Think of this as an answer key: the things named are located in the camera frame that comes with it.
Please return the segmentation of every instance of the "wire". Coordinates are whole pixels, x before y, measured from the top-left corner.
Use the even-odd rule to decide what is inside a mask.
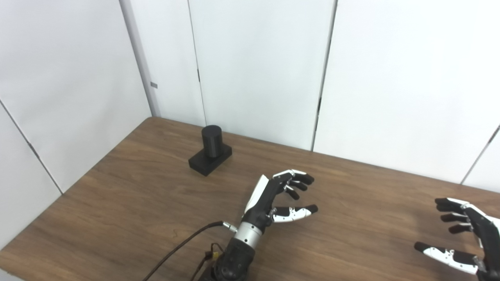
[[[186,240],[184,240],[182,243],[180,243],[177,247],[175,247],[172,251],[170,251],[168,254],[166,254],[166,256],[160,260],[160,262],[158,262],[158,264],[151,270],[151,272],[144,278],[142,279],[142,281],[147,281],[161,266],[162,264],[168,259],[170,258],[170,256],[172,256],[175,252],[177,252],[177,250],[179,250],[182,246],[184,246],[187,242],[189,242],[191,239],[193,239],[196,235],[202,233],[203,231],[209,229],[209,228],[213,228],[213,227],[221,227],[223,226],[223,221],[216,221],[216,222],[212,222],[212,223],[209,223],[207,225],[205,225],[204,227],[200,228],[198,231],[196,231],[195,233],[193,233],[191,236],[189,236]]]
[[[222,249],[221,245],[219,245],[219,243],[212,243],[212,244],[210,245],[210,250],[212,251],[212,253],[214,252],[214,245],[216,245],[216,246],[219,248],[219,250],[220,250],[222,253],[224,253],[224,250]]]
[[[203,265],[205,264],[206,261],[210,260],[211,257],[210,256],[205,256],[203,257],[203,259],[200,261],[200,263],[198,264],[198,267],[196,268],[196,270],[194,271],[192,277],[191,277],[191,280],[190,281],[193,281],[195,280],[195,277],[196,275],[198,274],[198,272],[200,271],[200,269],[202,269]]]

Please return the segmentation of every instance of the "black object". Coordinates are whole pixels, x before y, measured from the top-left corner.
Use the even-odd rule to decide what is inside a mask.
[[[160,266],[162,266],[162,264],[168,258],[170,258],[170,256],[172,256],[175,252],[177,252],[177,250],[182,248],[182,246],[184,246],[187,242],[189,242],[191,239],[193,239],[196,235],[204,232],[205,230],[207,230],[209,228],[222,227],[223,225],[224,225],[224,222],[221,220],[221,221],[209,223],[209,224],[205,225],[204,227],[200,228],[198,231],[196,231],[191,236],[189,236],[186,240],[182,241],[182,243],[180,243],[177,247],[175,247],[173,250],[171,250],[168,254],[166,254],[166,256],[162,260],[160,260],[160,262],[158,262],[158,264],[149,272],[149,274],[142,281],[148,281],[148,279],[151,277],[151,275],[153,275],[153,273],[155,273],[156,270],[158,270],[158,268],[160,268]]]
[[[222,130],[217,125],[204,127],[201,138],[203,149],[189,159],[189,167],[206,177],[233,154],[233,149],[222,142]]]

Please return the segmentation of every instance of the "metal connector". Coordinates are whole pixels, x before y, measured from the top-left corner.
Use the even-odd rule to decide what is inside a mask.
[[[238,228],[236,226],[230,224],[229,222],[224,221],[224,223],[222,225],[234,233],[238,232]]]

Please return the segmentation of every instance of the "black cylinder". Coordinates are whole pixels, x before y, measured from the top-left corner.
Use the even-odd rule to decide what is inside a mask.
[[[222,130],[217,125],[208,125],[201,130],[203,149],[208,157],[219,157],[223,153]]]

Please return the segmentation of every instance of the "hinge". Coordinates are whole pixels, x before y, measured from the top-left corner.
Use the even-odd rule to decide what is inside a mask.
[[[31,143],[28,142],[28,146],[29,148],[31,149],[31,151],[34,153],[34,155],[36,156],[36,158],[38,158],[40,160],[40,156],[38,156],[38,153],[37,151],[35,150],[35,148],[33,147],[33,145]]]

